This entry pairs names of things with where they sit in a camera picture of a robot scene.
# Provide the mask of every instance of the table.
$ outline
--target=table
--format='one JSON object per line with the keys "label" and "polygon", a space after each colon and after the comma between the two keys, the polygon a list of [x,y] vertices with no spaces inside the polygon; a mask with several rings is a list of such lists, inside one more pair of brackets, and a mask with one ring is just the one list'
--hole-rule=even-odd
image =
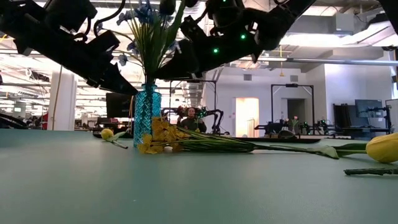
{"label": "table", "polygon": [[0,129],[0,223],[395,223],[397,177],[343,173],[386,166],[366,155],[140,155],[90,133]]}

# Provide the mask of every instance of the robot workstation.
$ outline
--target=robot workstation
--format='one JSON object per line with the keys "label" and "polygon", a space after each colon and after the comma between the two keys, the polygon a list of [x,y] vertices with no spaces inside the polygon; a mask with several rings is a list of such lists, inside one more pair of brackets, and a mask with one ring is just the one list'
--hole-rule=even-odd
{"label": "robot workstation", "polygon": [[[373,41],[293,44],[311,10]],[[0,0],[0,223],[397,223],[397,10]]]}

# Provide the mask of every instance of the ceiling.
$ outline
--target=ceiling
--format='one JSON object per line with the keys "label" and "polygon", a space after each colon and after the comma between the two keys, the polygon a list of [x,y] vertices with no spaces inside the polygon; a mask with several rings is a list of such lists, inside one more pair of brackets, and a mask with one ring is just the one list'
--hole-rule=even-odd
{"label": "ceiling", "polygon": [[[39,4],[44,5],[45,0],[36,0]],[[97,6],[98,14],[94,21],[100,18],[104,18],[115,11],[120,0],[92,0],[95,6]],[[274,6],[273,0],[244,0],[246,7],[254,7],[256,9],[262,9],[269,11]],[[377,7],[377,1],[334,1],[334,0],[322,0],[317,1],[305,15],[313,16],[332,16],[337,10],[340,12],[349,13],[350,11],[362,10],[367,11]],[[205,2],[200,1],[195,7],[188,8],[184,11],[184,17],[192,15],[196,18],[202,13],[205,8]],[[122,23],[120,26],[116,25],[117,18],[111,19],[110,21],[104,22],[103,27],[106,29],[116,30],[122,32],[128,36],[132,36],[130,28],[126,23]],[[213,27],[211,20],[207,17],[201,21],[200,26],[203,30],[208,33]],[[81,31],[86,29],[86,24],[81,28]],[[90,32],[89,39],[94,38],[94,34]],[[120,49],[125,50],[127,45],[130,43],[128,39],[118,36],[121,41]],[[181,33],[177,36],[178,39],[183,38]],[[50,83],[43,82],[32,78],[32,72],[40,73],[46,77],[51,76],[53,72],[60,70],[60,65],[45,58],[43,55],[32,54],[30,57],[24,57],[16,54],[16,47],[12,39],[0,39],[0,70],[4,83],[15,83],[16,85],[41,85],[41,86],[0,86],[0,108],[10,111],[12,110],[13,104],[16,101],[36,104],[35,109],[30,109],[32,113],[41,113],[46,110],[49,104],[50,97]],[[333,50],[332,48],[322,47],[299,47],[296,45],[281,45],[280,49],[266,52],[273,57],[306,57],[306,58],[317,58],[325,55],[327,52]],[[280,62],[269,62],[267,69],[273,70],[275,68],[302,68],[305,64],[299,63],[280,63]],[[121,67],[121,74],[134,86],[140,86],[144,81],[142,69],[140,66],[134,63],[127,63],[126,66]],[[222,68],[215,71],[216,73],[222,71]],[[88,88],[86,87],[84,79],[78,77],[78,85],[80,86],[77,91],[77,102],[76,102],[76,116],[82,113],[95,113],[97,115],[104,115],[106,113],[104,96],[106,91]],[[172,88],[175,89],[175,93],[170,98],[168,88],[170,82],[164,82],[157,80],[157,85],[160,88],[160,92],[163,95],[163,106],[166,107],[171,103],[172,106],[179,106],[182,103],[187,105],[198,106],[201,102],[201,95],[203,84],[202,83],[186,83],[186,82],[173,82]]]}

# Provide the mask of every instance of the tulip bud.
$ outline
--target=tulip bud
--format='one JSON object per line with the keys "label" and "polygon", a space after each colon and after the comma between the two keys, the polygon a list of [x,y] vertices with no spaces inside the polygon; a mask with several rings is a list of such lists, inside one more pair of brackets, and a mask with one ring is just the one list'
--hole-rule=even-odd
{"label": "tulip bud", "polygon": [[367,143],[366,153],[381,163],[398,161],[398,133],[375,137]]}
{"label": "tulip bud", "polygon": [[175,11],[175,0],[160,0],[159,12],[171,16]]}

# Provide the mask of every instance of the vase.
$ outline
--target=vase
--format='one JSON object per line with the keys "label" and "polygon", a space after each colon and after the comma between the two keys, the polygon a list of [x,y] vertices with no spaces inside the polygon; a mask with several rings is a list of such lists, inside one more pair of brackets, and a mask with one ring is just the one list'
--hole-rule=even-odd
{"label": "vase", "polygon": [[134,109],[134,147],[142,144],[144,134],[152,134],[152,118],[160,117],[162,95],[155,92],[154,84],[142,84],[143,90],[136,95]]}

